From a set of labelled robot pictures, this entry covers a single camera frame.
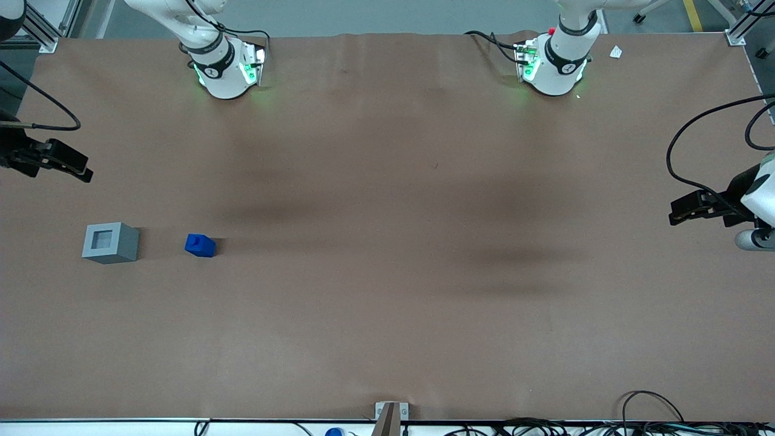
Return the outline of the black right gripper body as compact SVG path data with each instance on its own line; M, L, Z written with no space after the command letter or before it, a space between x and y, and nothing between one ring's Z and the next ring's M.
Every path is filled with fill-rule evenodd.
M41 151L44 142L27 136L24 130L1 129L1 166L10 168L28 177L36 177L39 169L48 169L43 163Z

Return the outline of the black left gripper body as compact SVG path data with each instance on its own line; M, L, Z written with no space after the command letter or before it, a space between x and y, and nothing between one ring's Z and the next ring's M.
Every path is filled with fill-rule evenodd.
M742 204L742 196L752 186L758 172L759 165L754 165L737 174L737 176L731 179L726 190L721 193L724 199L724 202L721 202L720 205L720 207L723 207L724 212L722 216L724 227L733 227L756 220L754 213Z

